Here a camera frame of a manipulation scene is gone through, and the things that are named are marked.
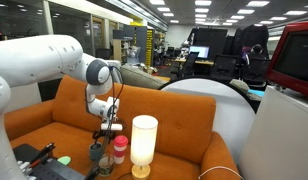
person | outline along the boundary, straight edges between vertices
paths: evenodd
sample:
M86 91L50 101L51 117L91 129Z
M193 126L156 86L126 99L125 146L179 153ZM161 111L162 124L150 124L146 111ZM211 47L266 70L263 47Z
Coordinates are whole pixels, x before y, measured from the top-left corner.
M263 47L260 44L256 44L251 48L250 53L245 55L245 61L247 66L250 64L251 59L266 59L265 55L263 55Z

red cup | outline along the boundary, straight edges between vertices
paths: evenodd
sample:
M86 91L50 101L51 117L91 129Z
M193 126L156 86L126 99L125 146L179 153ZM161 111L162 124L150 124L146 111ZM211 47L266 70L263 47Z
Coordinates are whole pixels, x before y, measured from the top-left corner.
M114 162L121 164L124 162L125 149L127 147L128 139L126 136L116 136L114 139Z

white lamp shade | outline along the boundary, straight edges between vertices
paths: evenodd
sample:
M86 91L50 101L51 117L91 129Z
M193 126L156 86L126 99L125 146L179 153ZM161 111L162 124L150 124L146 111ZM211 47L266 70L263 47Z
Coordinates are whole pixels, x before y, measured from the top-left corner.
M145 166L152 162L157 125L157 120L152 116L140 115L133 119L131 161L135 165Z

table lamp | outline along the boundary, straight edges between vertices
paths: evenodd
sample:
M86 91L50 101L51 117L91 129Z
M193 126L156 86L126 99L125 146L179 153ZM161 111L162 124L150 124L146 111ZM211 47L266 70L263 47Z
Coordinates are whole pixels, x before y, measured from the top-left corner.
M140 115L133 119L131 140L132 176L135 180L149 178L153 160L157 132L157 120L148 115Z

lamp base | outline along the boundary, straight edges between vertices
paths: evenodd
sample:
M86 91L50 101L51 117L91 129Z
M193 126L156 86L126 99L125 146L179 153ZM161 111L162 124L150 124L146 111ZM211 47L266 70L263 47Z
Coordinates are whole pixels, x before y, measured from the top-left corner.
M151 168L149 165L132 167L132 176L134 180L146 180L150 177Z

